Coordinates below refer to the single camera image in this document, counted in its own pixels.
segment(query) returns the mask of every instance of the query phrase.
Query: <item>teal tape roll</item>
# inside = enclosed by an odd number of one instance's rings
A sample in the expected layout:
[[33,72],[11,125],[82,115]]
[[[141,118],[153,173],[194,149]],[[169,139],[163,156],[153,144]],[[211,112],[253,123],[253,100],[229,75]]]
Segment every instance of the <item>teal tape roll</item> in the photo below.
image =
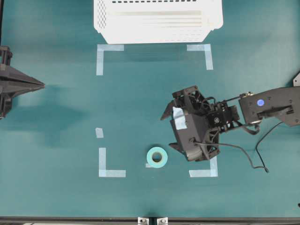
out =
[[[155,154],[161,155],[161,159],[159,162],[155,162],[153,160],[153,155]],[[168,161],[168,155],[166,151],[161,147],[153,147],[147,153],[147,162],[151,167],[161,168],[167,163],[167,161]]]

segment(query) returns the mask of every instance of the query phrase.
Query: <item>masking tape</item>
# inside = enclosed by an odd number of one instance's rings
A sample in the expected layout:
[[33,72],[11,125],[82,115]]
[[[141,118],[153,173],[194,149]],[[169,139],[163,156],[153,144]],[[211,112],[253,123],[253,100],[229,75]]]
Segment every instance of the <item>masking tape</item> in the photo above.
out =
[[206,62],[206,69],[213,70],[212,64],[212,54],[211,54],[211,45],[187,45],[187,51],[204,51],[205,54],[205,62]]
[[190,177],[217,177],[218,176],[218,164],[217,156],[210,159],[210,170],[190,170]]
[[175,121],[176,130],[187,129],[186,117],[181,108],[173,107],[173,119]]
[[104,138],[103,129],[102,128],[96,128],[96,137],[97,138]]
[[[155,162],[153,160],[153,155],[156,153],[161,155],[161,160],[159,162]],[[167,163],[167,161],[168,155],[166,151],[161,147],[153,147],[147,153],[147,162],[153,168],[161,168]]]
[[106,169],[106,148],[99,148],[99,177],[126,177],[126,170]]
[[97,69],[96,75],[103,75],[104,51],[123,51],[124,45],[97,45]]

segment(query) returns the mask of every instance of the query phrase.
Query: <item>blue led light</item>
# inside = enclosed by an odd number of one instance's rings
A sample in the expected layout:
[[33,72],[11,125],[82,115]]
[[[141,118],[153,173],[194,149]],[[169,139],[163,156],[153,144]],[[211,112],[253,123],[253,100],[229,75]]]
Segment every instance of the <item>blue led light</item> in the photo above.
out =
[[258,106],[263,106],[263,105],[264,105],[264,101],[263,101],[262,99],[259,99],[259,100],[257,101],[257,105],[258,105]]

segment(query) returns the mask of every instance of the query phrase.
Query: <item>wire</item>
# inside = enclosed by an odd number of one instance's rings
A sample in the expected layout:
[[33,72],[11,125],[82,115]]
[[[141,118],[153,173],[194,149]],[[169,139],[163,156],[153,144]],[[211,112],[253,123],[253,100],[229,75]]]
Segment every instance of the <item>wire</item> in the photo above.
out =
[[240,146],[238,145],[233,145],[233,144],[223,144],[223,143],[214,143],[214,144],[206,144],[206,143],[201,143],[201,142],[197,142],[197,141],[194,141],[195,144],[198,144],[200,146],[229,146],[229,147],[234,147],[234,148],[237,148],[237,149],[240,149],[242,150],[242,152],[247,156],[249,162],[250,162],[250,165],[253,169],[258,169],[258,168],[263,168],[265,170],[268,171],[268,168],[266,168],[265,166],[254,166],[253,165],[253,162],[250,158],[250,156],[248,155],[248,153]]
[[4,0],[0,0],[0,45],[2,40],[2,20],[3,20]]
[[260,144],[260,142],[262,142],[262,140],[269,134],[269,133],[271,133],[271,131],[272,130],[274,130],[278,125],[280,125],[280,124],[282,124],[283,122],[279,122],[278,124],[276,124],[275,126],[273,126],[259,141],[258,141],[258,143],[256,144],[256,146],[255,146],[255,150],[256,150],[256,152],[257,152],[257,154],[258,154],[258,156],[259,156],[259,158],[261,159],[261,162],[262,162],[262,165],[263,165],[263,167],[265,167],[265,171],[268,173],[269,172],[269,170],[266,168],[266,166],[265,166],[265,164],[264,164],[264,161],[263,161],[263,158],[262,158],[262,156],[261,156],[261,154],[259,153],[259,151],[258,151],[258,149],[257,149],[257,147],[258,147],[258,145]]

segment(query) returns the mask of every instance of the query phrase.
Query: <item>white basket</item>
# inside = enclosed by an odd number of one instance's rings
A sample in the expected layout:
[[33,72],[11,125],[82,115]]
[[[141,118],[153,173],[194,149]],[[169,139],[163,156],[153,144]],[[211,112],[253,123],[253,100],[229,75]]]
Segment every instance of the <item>white basket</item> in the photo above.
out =
[[109,44],[202,42],[222,25],[222,0],[94,0]]

